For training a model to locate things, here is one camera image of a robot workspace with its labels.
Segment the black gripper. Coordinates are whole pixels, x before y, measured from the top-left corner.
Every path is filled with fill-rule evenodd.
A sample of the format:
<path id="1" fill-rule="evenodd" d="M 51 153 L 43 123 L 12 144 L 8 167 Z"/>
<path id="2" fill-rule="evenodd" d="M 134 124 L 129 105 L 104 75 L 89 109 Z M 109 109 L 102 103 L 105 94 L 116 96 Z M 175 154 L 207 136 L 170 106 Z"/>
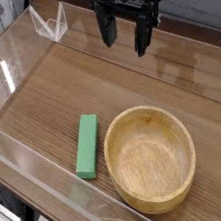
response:
<path id="1" fill-rule="evenodd" d="M 141 57 L 151 42 L 153 25 L 159 25 L 159 3 L 161 0 L 92 0 L 97 16 L 100 35 L 107 47 L 117 38 L 115 15 L 137 19 L 135 27 L 135 51 Z"/>

